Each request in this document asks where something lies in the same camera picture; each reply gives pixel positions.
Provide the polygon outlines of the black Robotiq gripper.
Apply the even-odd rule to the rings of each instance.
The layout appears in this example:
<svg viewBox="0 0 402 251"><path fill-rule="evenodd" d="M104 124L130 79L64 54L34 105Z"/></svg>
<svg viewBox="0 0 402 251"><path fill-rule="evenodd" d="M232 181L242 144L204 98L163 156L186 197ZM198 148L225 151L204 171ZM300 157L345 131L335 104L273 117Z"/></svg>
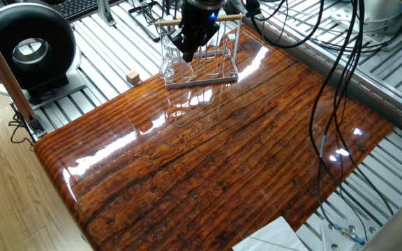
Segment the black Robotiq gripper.
<svg viewBox="0 0 402 251"><path fill-rule="evenodd" d="M185 0L181 8L181 21L176 31L168 35L183 54L185 62L195 58L199 48L205 46L219 30L216 20L227 0Z"/></svg>

